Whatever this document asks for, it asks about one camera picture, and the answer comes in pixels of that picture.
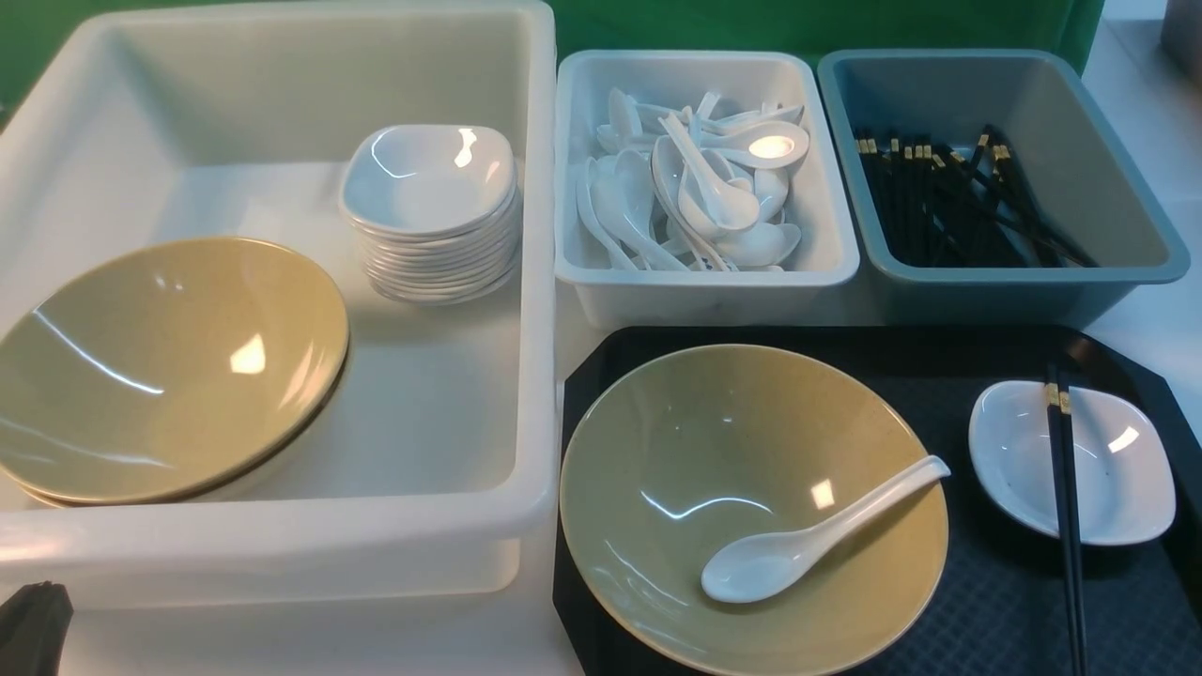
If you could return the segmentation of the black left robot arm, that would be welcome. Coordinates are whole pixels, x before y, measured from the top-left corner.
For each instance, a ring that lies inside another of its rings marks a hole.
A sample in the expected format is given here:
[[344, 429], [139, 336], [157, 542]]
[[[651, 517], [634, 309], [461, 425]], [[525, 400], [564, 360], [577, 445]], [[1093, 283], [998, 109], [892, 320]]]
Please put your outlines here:
[[22, 586], [1, 605], [1, 674], [56, 675], [73, 616], [65, 585]]

